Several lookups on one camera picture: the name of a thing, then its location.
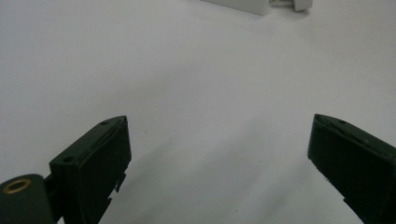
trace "white object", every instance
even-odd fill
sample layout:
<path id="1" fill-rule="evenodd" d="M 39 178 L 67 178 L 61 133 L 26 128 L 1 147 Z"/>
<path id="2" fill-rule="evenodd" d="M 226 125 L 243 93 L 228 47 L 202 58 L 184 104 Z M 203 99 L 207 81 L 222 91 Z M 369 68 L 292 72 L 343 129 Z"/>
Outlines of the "white object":
<path id="1" fill-rule="evenodd" d="M 238 10 L 264 15 L 266 8 L 272 2 L 285 2 L 284 0 L 203 0 L 216 5 L 231 7 Z M 303 11 L 312 7 L 313 0 L 290 0 L 295 11 Z"/>

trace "dark green plastic part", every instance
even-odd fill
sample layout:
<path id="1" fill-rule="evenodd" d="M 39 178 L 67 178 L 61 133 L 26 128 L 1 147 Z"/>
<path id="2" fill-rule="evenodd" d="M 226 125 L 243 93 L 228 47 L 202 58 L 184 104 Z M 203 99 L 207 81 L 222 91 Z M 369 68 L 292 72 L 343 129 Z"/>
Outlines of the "dark green plastic part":
<path id="1" fill-rule="evenodd" d="M 98 223 L 131 160 L 126 117 L 105 120 L 50 163 L 65 223 Z"/>
<path id="2" fill-rule="evenodd" d="M 315 115 L 308 158 L 365 224 L 396 222 L 396 148 L 343 121 Z"/>

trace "small hole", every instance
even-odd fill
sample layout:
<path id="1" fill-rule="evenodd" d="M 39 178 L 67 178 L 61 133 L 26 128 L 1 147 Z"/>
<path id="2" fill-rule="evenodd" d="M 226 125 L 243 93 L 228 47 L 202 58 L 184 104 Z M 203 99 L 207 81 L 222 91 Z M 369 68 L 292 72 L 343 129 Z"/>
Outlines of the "small hole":
<path id="1" fill-rule="evenodd" d="M 70 162 L 74 159 L 74 157 L 66 157 L 64 158 L 64 162 Z"/>
<path id="2" fill-rule="evenodd" d="M 17 192 L 19 192 L 21 190 L 26 189 L 31 183 L 32 183 L 32 180 L 30 180 L 30 179 L 15 180 L 12 183 L 8 184 L 3 189 L 3 192 L 6 193 L 6 194 L 17 193 Z"/>
<path id="3" fill-rule="evenodd" d="M 10 185 L 8 188 L 10 190 L 15 190 L 15 189 L 23 188 L 23 186 L 25 186 L 25 185 L 26 185 L 26 182 L 18 182 L 18 183 L 14 183 L 14 184 Z"/>

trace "white background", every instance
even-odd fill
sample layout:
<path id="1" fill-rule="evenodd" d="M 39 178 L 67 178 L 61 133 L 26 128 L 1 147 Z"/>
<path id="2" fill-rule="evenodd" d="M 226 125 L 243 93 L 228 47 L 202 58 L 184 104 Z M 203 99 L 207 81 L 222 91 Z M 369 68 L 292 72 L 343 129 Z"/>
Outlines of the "white background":
<path id="1" fill-rule="evenodd" d="M 361 223 L 306 157 L 312 118 L 396 146 L 395 96 L 394 0 L 0 1 L 0 182 L 127 115 L 103 224 Z"/>

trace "white table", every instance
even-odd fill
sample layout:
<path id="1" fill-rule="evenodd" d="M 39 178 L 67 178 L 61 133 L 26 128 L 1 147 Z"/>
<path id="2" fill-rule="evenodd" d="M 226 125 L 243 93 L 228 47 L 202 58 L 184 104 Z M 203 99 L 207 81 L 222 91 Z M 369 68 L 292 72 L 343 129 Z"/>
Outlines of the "white table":
<path id="1" fill-rule="evenodd" d="M 306 150 L 315 113 L 396 146 L 395 11 L 0 1 L 0 181 L 48 175 L 127 115 L 133 160 L 101 223 L 361 223 Z"/>

